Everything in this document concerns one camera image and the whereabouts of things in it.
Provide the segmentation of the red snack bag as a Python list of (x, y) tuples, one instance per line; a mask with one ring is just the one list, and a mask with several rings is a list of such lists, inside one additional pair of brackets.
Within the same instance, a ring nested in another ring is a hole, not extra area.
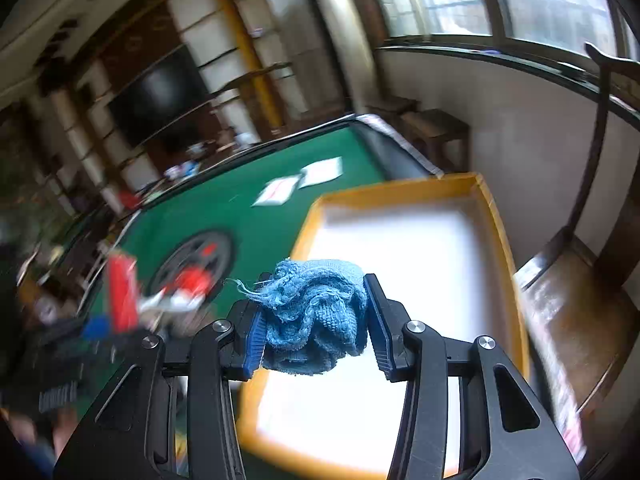
[(113, 250), (106, 262), (107, 303), (114, 333), (126, 333), (138, 325), (139, 287), (137, 260)]

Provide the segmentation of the blue knitted cloth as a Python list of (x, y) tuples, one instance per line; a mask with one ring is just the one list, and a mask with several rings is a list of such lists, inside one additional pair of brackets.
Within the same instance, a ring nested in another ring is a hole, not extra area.
[(266, 346), (262, 366), (290, 375), (318, 375), (368, 341), (364, 273), (335, 259), (280, 261), (269, 278), (236, 288), (262, 308)]

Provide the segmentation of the dark wooden chair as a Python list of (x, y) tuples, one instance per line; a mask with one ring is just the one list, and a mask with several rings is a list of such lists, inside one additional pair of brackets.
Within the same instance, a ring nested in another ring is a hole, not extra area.
[(605, 144), (612, 81), (639, 81), (639, 63), (607, 55), (587, 42), (599, 69), (596, 121), (585, 170), (567, 224), (527, 263), (525, 298), (548, 323), (552, 354), (566, 371), (577, 413), (585, 418), (603, 403), (639, 336), (639, 310), (624, 284), (639, 263), (639, 167), (603, 248), (594, 254), (577, 236)]

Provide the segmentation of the white paper sheet left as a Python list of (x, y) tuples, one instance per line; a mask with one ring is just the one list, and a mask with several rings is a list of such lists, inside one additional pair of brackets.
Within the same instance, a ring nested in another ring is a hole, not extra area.
[(280, 177), (268, 182), (257, 196), (253, 207), (285, 204), (295, 192), (300, 180), (302, 180), (302, 176), (296, 174), (295, 176)]

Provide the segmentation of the white paper sheet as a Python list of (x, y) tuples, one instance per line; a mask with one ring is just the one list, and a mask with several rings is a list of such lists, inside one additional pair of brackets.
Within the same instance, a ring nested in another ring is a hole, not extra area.
[(343, 174), (343, 163), (341, 157), (312, 162), (300, 170), (299, 188), (319, 185), (333, 181)]
[(300, 180), (302, 180), (302, 176), (296, 174), (295, 176), (280, 177), (268, 182), (257, 196), (253, 207), (285, 204), (295, 192)]

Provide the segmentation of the white paper sheet right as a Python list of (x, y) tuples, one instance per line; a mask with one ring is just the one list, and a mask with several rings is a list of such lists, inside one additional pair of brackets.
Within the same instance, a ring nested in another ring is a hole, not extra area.
[(343, 174), (343, 163), (341, 157), (312, 162), (300, 170), (299, 188), (319, 185), (333, 181)]

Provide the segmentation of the white standing air conditioner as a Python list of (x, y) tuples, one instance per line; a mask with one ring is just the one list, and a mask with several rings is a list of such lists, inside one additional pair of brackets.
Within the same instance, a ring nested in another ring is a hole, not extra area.
[(370, 44), (355, 0), (309, 0), (328, 43), (349, 108), (364, 114), (381, 97)]

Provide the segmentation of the black wall television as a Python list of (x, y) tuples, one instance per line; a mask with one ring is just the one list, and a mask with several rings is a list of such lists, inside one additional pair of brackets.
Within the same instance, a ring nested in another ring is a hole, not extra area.
[(184, 44), (147, 68), (107, 104), (132, 147), (143, 144), (205, 103), (209, 91)]

